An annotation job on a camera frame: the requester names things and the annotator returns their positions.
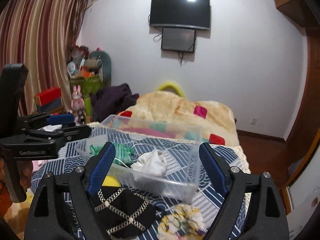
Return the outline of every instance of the wall outlet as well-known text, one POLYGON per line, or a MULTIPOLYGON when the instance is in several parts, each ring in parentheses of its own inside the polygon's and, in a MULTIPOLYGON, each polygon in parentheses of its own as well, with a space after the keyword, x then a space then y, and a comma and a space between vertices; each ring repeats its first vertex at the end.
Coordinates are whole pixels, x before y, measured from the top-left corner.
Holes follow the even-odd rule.
POLYGON ((257 118, 252 118, 250 124, 256 124, 257 118))

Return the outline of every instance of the plastic container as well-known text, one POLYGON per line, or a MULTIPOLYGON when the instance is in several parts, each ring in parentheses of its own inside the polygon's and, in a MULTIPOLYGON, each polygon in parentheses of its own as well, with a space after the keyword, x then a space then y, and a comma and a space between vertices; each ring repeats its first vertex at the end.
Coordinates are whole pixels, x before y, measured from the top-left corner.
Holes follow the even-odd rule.
POLYGON ((140 154, 159 149, 168 163, 164 178, 133 171, 114 163, 108 174, 129 187, 190 203, 199 184, 201 132, 201 127, 110 115, 92 131, 89 138, 80 141, 75 150, 86 163, 92 157, 90 145, 101 146, 107 141, 132 147, 134 161, 140 154))

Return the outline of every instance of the magenta patch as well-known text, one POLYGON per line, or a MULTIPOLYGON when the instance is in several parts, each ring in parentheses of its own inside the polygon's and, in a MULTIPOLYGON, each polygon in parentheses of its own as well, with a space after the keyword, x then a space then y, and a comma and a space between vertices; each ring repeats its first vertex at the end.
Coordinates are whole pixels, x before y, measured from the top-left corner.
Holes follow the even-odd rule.
POLYGON ((196 106, 193 113, 201 116, 203 119, 207 116, 207 109, 202 106, 196 106))

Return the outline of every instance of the red box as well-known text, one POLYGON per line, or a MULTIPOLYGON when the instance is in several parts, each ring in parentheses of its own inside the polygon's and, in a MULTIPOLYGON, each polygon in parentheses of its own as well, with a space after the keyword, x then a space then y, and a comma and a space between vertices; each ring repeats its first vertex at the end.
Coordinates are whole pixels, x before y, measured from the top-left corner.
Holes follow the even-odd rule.
POLYGON ((45 91, 42 91, 34 96, 35 103, 37 106, 44 106, 57 98, 61 97, 61 89, 52 87, 45 91))

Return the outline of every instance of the chain pattern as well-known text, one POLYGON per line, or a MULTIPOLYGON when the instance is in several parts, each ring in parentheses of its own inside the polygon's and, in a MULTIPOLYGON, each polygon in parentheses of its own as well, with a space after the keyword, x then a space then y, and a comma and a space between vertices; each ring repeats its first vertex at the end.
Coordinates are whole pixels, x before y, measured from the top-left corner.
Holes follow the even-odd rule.
POLYGON ((135 220, 135 218, 137 218, 147 208, 149 200, 145 196, 143 196, 141 194, 134 193, 136 196, 142 198, 144 200, 144 202, 136 210, 136 212, 134 212, 131 216, 128 216, 123 211, 121 211, 121 210, 117 209, 116 207, 114 207, 113 205, 111 205, 111 202, 114 201, 121 194, 122 191, 124 191, 124 188, 119 188, 117 192, 113 193, 110 197, 105 199, 104 196, 103 196, 103 193, 102 193, 102 191, 100 189, 99 192, 98 192, 98 197, 99 197, 100 201, 102 202, 102 204, 100 204, 99 206, 95 207, 94 210, 96 212, 99 212, 99 211, 103 210, 104 208, 108 208, 112 212, 114 212, 117 215, 119 215, 119 216, 123 217, 124 219, 126 219, 126 221, 121 223, 120 225, 117 225, 117 226, 115 226, 113 228, 108 229, 107 230, 108 234, 113 234, 113 233, 115 233, 117 231, 120 231, 121 229, 127 227, 130 224, 136 226, 141 231, 145 231, 146 227, 144 225, 142 225, 140 222, 138 222, 137 220, 135 220))

